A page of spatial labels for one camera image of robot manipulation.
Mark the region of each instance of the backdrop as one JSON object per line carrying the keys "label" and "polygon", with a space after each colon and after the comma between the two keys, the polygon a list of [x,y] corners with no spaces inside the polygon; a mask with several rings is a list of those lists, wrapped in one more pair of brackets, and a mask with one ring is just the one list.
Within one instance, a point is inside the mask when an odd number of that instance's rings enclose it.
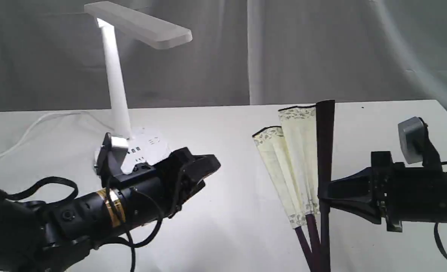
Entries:
{"label": "backdrop", "polygon": [[[108,108],[93,0],[0,0],[0,111]],[[189,28],[155,50],[117,32],[130,107],[438,98],[447,0],[113,0]]]}

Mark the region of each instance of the white power cable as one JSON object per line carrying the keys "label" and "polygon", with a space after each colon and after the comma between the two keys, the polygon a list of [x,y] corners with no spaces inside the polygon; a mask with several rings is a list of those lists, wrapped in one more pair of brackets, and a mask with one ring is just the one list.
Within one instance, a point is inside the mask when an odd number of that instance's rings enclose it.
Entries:
{"label": "white power cable", "polygon": [[60,115],[60,116],[67,116],[67,115],[75,115],[75,114],[87,114],[89,116],[91,116],[93,119],[95,119],[99,124],[105,126],[106,128],[110,129],[111,131],[113,130],[110,126],[104,124],[102,121],[100,121],[99,119],[97,119],[96,117],[94,117],[90,112],[88,111],[70,111],[70,112],[49,112],[46,113],[42,116],[40,116],[35,122],[33,122],[27,130],[25,130],[25,132],[23,133],[22,137],[20,137],[19,141],[17,141],[17,143],[15,145],[13,145],[11,148],[5,150],[4,152],[0,153],[0,158],[7,155],[8,153],[12,152],[13,150],[15,150],[16,148],[18,148],[23,141],[25,140],[25,138],[27,137],[27,135],[30,133],[30,131],[37,126],[40,122],[42,122],[44,119],[46,119],[49,116],[53,116],[53,115]]}

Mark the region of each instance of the gold metal band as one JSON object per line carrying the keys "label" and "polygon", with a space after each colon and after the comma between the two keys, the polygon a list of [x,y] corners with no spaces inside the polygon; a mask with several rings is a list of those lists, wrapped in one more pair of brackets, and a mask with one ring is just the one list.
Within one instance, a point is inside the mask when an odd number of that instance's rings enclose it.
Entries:
{"label": "gold metal band", "polygon": [[[106,198],[106,188],[102,188],[99,191],[96,192],[102,200],[106,203],[107,211],[109,212],[109,216],[111,217],[111,223],[113,227],[118,227],[121,222],[119,222],[118,217],[116,214],[114,214],[113,209],[111,208],[111,205],[109,204],[109,200]],[[124,208],[123,204],[121,203],[121,200],[118,198],[118,195],[113,190],[109,190],[109,196],[111,197],[111,200],[114,203],[114,206],[116,207],[116,210],[119,211],[121,214],[121,219],[123,219],[124,222],[126,222],[126,218],[124,215]]]}

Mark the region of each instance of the white desk lamp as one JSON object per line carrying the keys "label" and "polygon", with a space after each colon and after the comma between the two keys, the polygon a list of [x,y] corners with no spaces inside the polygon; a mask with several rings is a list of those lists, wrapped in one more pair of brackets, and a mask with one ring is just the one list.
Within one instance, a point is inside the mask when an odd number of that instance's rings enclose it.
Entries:
{"label": "white desk lamp", "polygon": [[107,1],[86,4],[84,11],[96,17],[101,29],[114,131],[128,139],[129,145],[121,170],[129,174],[139,162],[147,161],[152,165],[165,159],[170,149],[156,131],[131,128],[114,27],[155,49],[188,43],[193,39],[192,31]]}

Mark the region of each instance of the white table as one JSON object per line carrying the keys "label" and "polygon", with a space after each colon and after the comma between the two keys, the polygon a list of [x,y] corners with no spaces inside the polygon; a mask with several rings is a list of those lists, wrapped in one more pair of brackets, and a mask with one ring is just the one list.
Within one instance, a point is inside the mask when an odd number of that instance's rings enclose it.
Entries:
{"label": "white table", "polygon": [[[222,164],[182,212],[164,221],[156,239],[137,250],[137,271],[308,271],[251,138],[262,127],[279,124],[277,110],[283,107],[286,105],[131,110],[132,124],[158,129],[173,149],[188,146],[196,155],[213,153]],[[43,113],[1,112],[0,151]],[[109,111],[93,113],[110,124]],[[396,126],[412,116],[429,124],[431,141],[447,160],[447,112],[436,101],[340,103],[336,107],[333,179],[368,167],[374,150],[390,150],[395,161],[404,161]],[[76,181],[80,195],[99,189],[92,164],[104,133],[104,127],[85,115],[43,122],[25,144],[0,160],[0,188],[15,193],[43,177],[61,176]],[[52,201],[70,191],[49,185],[30,199]],[[151,229],[132,231],[135,241]],[[434,243],[433,224],[404,222],[403,229],[403,233],[386,232],[384,224],[332,210],[333,271],[447,271],[447,262]],[[447,224],[441,225],[441,233],[447,249]],[[104,246],[69,271],[129,268],[128,248]]]}

